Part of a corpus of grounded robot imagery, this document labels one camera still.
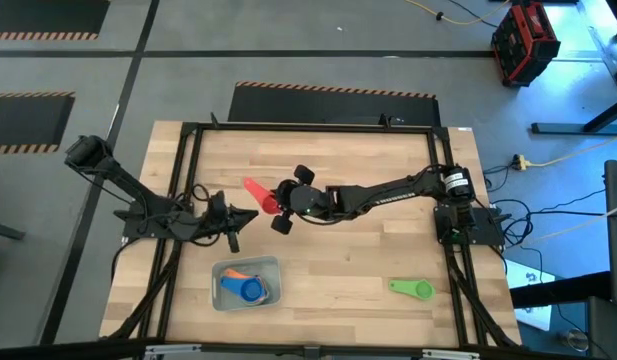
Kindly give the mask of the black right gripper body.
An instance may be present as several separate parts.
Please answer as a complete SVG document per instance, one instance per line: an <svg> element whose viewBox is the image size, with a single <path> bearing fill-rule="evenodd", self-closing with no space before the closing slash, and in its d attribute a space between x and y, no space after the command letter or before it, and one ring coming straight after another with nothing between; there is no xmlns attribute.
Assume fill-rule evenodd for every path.
<svg viewBox="0 0 617 360"><path fill-rule="evenodd" d="M282 209L280 215L275 215L271 228L287 235L292 228L290 216L298 214L327 221L331 218L331 201L327 193L311 186L315 174L306 166L298 165L294 170L296 180L291 181L291 192L287 199L276 199Z"/></svg>

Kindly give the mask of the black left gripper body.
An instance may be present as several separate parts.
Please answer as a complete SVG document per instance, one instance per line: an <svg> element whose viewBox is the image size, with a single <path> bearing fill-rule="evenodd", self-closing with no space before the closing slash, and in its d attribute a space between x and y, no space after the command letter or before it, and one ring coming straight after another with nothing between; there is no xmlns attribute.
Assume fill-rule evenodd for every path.
<svg viewBox="0 0 617 360"><path fill-rule="evenodd" d="M208 201L207 210L203 216L200 228L201 237L212 237L225 234L232 253L240 251L237 240L237 222L231 213L230 207L226 204L225 194L218 191L212 195Z"/></svg>

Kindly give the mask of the pink measuring cup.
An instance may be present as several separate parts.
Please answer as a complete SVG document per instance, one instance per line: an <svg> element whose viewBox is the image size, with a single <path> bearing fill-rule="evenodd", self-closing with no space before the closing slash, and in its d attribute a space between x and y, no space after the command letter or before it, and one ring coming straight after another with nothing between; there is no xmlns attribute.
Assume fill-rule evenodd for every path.
<svg viewBox="0 0 617 360"><path fill-rule="evenodd" d="M243 180L243 186L256 200L264 213L273 215L271 205L277 203L277 200L272 190L264 188L252 178L245 178Z"/></svg>

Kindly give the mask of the green measuring cup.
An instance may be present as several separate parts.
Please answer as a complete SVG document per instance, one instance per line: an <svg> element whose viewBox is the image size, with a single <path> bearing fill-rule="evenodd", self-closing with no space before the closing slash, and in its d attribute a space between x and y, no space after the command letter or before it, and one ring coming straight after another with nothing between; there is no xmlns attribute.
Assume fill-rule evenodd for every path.
<svg viewBox="0 0 617 360"><path fill-rule="evenodd" d="M408 295L413 298L427 301L432 299L436 290L427 280L403 280L392 279L389 281L388 288L395 293Z"/></svg>

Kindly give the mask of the pale grey plastic basket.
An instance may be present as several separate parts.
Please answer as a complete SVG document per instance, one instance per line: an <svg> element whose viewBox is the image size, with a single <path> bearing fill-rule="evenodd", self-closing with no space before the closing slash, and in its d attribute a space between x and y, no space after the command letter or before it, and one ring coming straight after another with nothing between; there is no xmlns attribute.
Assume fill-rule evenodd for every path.
<svg viewBox="0 0 617 360"><path fill-rule="evenodd" d="M281 269L274 256L216 263L211 273L212 306L236 311L277 304L282 297Z"/></svg>

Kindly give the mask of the black mat with hazard stripe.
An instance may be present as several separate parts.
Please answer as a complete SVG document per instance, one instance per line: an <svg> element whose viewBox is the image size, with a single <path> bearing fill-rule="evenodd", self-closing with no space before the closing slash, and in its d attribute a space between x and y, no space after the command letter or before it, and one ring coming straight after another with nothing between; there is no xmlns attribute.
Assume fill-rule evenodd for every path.
<svg viewBox="0 0 617 360"><path fill-rule="evenodd" d="M109 0L0 0L0 41L99 37Z"/></svg>
<svg viewBox="0 0 617 360"><path fill-rule="evenodd" d="M433 94L257 81L235 84L230 122L441 125Z"/></svg>
<svg viewBox="0 0 617 360"><path fill-rule="evenodd" d="M68 91L0 92L0 155L57 152L74 102Z"/></svg>

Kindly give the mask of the black bar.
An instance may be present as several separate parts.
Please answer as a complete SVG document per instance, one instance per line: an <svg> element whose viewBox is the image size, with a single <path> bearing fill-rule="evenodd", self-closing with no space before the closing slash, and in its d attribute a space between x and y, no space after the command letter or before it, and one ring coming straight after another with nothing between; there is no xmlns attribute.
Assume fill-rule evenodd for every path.
<svg viewBox="0 0 617 360"><path fill-rule="evenodd" d="M582 302L589 297L609 300L612 295L609 271L527 285L510 290L515 309Z"/></svg>

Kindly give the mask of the red and black toolbox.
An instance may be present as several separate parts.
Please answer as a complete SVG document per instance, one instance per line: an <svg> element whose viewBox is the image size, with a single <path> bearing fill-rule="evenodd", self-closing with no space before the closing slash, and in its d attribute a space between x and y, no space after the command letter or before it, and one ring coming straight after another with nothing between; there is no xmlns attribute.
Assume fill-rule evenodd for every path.
<svg viewBox="0 0 617 360"><path fill-rule="evenodd" d="M505 87L528 87L558 55L557 39L541 0L512 0L491 38Z"/></svg>

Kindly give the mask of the black desk leg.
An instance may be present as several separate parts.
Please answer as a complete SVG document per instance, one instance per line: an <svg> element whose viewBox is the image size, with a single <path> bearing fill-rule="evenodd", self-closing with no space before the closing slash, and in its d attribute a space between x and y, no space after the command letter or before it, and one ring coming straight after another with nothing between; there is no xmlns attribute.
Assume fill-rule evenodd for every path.
<svg viewBox="0 0 617 360"><path fill-rule="evenodd" d="M617 136L617 102L587 123L532 123L533 134Z"/></svg>

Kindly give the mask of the round metal can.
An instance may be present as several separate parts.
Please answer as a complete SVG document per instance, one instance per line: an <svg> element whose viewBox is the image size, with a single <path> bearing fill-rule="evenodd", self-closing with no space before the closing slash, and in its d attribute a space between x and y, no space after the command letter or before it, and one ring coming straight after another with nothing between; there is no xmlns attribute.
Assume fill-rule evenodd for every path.
<svg viewBox="0 0 617 360"><path fill-rule="evenodd" d="M587 335L579 329L568 329L560 334L561 342L577 352L587 352L589 349L589 340Z"/></svg>

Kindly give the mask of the black aluminium table frame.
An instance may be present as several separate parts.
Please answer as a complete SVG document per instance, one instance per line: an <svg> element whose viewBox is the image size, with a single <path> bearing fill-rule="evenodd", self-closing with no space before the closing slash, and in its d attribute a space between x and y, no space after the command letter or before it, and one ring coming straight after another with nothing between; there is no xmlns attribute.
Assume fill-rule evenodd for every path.
<svg viewBox="0 0 617 360"><path fill-rule="evenodd" d="M369 186L419 171L433 161L469 168L487 200L470 129L378 125L198 123L190 137L182 124L153 125L140 179L165 193L188 175L222 190L240 208L256 207L243 188L250 177L273 186L303 164L319 185ZM212 306L211 270L231 257L225 241L181 253L172 292L158 295L150 335L169 343L198 343L217 351L418 357L424 350L460 351L456 311L444 251L436 236L434 202L411 199L371 211L352 222L313 226L296 220L287 235L260 214L238 236L240 258L274 256L281 269L277 304L236 311ZM392 279L425 279L436 290L427 301L392 292Z"/></svg>

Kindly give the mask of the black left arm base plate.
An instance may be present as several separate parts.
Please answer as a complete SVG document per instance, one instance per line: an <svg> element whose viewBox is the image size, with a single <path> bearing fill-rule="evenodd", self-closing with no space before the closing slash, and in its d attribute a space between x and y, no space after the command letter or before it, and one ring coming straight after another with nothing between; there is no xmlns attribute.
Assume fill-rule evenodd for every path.
<svg viewBox="0 0 617 360"><path fill-rule="evenodd" d="M114 215L125 223L123 235L129 239L177 238L195 225L186 218L187 213L181 211L145 215L143 212L116 210Z"/></svg>

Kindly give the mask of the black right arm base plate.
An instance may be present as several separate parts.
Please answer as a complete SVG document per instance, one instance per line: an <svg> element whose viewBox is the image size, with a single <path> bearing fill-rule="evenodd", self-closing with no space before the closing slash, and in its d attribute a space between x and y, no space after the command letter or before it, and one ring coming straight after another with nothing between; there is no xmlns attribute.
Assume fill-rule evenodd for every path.
<svg viewBox="0 0 617 360"><path fill-rule="evenodd" d="M437 239L443 245L504 244L501 225L489 209L440 205L434 208L433 214Z"/></svg>

